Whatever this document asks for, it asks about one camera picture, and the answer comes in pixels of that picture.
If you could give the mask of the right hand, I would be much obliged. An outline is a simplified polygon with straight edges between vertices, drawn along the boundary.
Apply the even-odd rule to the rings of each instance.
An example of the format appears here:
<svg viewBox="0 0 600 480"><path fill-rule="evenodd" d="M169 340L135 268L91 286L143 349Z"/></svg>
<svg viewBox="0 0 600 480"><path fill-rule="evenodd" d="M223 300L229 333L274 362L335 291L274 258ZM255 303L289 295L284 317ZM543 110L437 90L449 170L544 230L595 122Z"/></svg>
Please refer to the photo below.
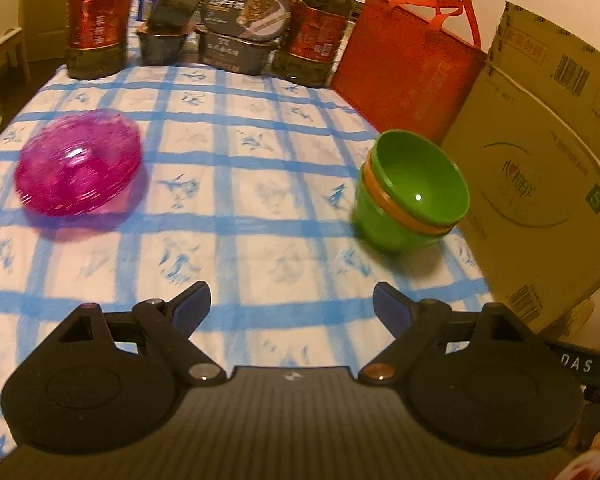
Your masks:
<svg viewBox="0 0 600 480"><path fill-rule="evenodd" d="M600 432L590 449L575 458L556 477L556 480L600 480Z"/></svg>

